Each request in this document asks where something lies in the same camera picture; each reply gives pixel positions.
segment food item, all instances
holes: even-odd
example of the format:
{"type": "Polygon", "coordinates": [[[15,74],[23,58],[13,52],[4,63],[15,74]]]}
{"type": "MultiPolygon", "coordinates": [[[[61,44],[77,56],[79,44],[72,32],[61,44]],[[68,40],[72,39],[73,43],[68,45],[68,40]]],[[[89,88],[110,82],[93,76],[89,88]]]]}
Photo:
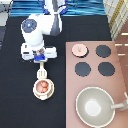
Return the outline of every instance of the food item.
{"type": "Polygon", "coordinates": [[[46,81],[41,82],[41,85],[43,88],[47,88],[48,87],[48,83],[46,81]]]}
{"type": "Polygon", "coordinates": [[[47,90],[48,90],[48,88],[43,88],[42,92],[45,93],[45,92],[47,92],[47,90]]]}

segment small round object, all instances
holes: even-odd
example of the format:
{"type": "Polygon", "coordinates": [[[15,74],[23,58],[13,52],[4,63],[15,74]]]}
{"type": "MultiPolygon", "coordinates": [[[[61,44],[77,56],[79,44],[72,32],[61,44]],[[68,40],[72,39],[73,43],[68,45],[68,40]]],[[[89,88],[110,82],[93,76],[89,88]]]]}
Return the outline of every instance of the small round object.
{"type": "Polygon", "coordinates": [[[72,53],[77,57],[83,57],[88,53],[88,48],[83,44],[75,44],[72,47],[72,53]]]}
{"type": "Polygon", "coordinates": [[[43,88],[47,88],[48,87],[48,83],[45,82],[45,81],[41,82],[41,85],[42,85],[43,88]]]}
{"type": "Polygon", "coordinates": [[[103,76],[112,76],[115,73],[114,66],[109,62],[102,62],[98,66],[100,74],[103,76]]]}
{"type": "Polygon", "coordinates": [[[96,54],[99,57],[106,58],[111,55],[111,49],[106,45],[99,45],[96,48],[96,54]]]}
{"type": "Polygon", "coordinates": [[[89,64],[87,64],[86,62],[79,62],[75,66],[75,72],[79,76],[82,76],[82,77],[88,76],[90,71],[91,71],[91,68],[89,64]]]}
{"type": "Polygon", "coordinates": [[[42,92],[43,92],[43,93],[45,93],[45,92],[47,92],[47,91],[48,91],[48,88],[43,88],[43,89],[42,89],[42,92]]]}

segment black cloth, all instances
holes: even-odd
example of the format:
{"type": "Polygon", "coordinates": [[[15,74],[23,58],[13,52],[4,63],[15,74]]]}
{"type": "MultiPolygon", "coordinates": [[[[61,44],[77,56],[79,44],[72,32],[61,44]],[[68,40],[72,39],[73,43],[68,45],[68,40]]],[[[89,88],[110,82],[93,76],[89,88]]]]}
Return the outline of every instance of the black cloth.
{"type": "Polygon", "coordinates": [[[19,62],[24,43],[20,28],[26,18],[7,20],[0,51],[0,128],[66,128],[65,42],[110,41],[107,16],[62,17],[62,33],[56,37],[44,36],[45,45],[55,46],[58,51],[56,59],[45,63],[48,78],[55,84],[53,96],[46,101],[33,94],[39,64],[19,62]]]}

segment white bowl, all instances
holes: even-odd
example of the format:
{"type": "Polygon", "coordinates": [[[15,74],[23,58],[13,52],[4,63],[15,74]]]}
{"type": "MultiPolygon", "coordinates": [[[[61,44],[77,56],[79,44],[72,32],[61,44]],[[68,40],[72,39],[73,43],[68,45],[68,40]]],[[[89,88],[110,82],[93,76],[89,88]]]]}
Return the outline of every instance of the white bowl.
{"type": "Polygon", "coordinates": [[[105,127],[115,116],[112,97],[98,87],[83,89],[76,98],[76,112],[80,119],[91,127],[105,127]]]}

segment white cup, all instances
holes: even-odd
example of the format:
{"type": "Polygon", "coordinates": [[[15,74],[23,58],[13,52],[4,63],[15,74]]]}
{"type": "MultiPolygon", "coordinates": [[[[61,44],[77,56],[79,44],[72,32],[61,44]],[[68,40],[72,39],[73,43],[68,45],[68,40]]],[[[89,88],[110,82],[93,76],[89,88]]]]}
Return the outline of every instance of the white cup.
{"type": "Polygon", "coordinates": [[[33,92],[35,94],[35,96],[41,100],[46,100],[49,98],[49,95],[52,93],[52,83],[50,82],[49,79],[40,79],[40,80],[37,80],[34,84],[34,87],[33,87],[33,92]],[[39,84],[41,84],[41,82],[47,82],[48,83],[48,90],[44,93],[41,93],[39,91],[37,91],[37,86],[39,86],[39,84]]]}

